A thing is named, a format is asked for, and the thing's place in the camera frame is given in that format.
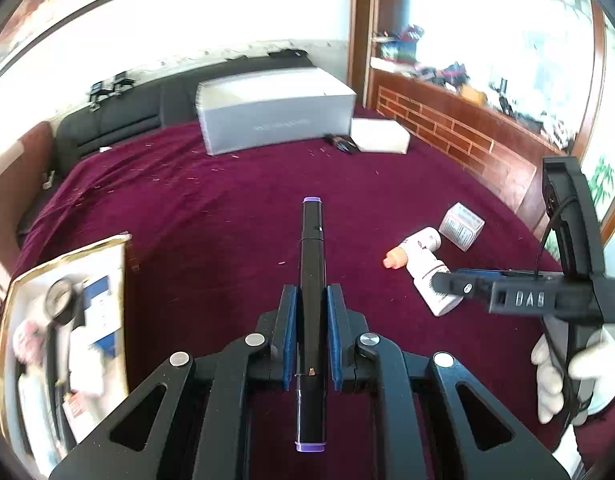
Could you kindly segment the white gloved right hand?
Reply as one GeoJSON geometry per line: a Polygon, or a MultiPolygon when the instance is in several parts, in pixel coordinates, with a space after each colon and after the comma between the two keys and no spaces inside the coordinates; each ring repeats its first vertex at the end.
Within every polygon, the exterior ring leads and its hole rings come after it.
{"type": "MultiPolygon", "coordinates": [[[[547,424],[563,409],[565,398],[562,372],[551,362],[544,335],[532,350],[531,362],[536,366],[539,422],[547,424]]],[[[588,414],[595,415],[607,408],[615,398],[615,340],[607,330],[600,332],[600,342],[573,356],[568,375],[573,380],[592,379],[595,382],[588,414]]]]}

